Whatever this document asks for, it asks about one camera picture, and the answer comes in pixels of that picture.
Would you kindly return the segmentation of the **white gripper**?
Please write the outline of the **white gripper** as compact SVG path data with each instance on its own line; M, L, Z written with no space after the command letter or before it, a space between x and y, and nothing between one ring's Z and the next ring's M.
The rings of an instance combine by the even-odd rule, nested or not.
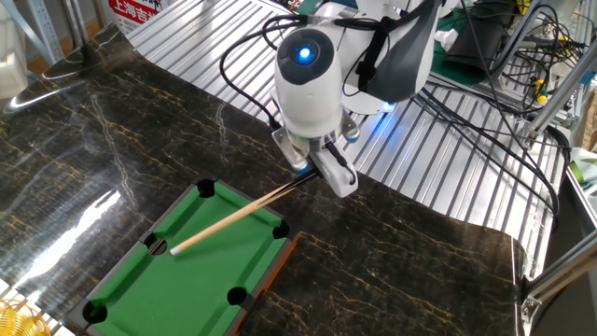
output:
M357 171L348 162L344 153L339 150L322 149L310 154L316 168L312 168L302 177L304 182L311 181L320 175L332 188L335 194L344 198L358 189Z

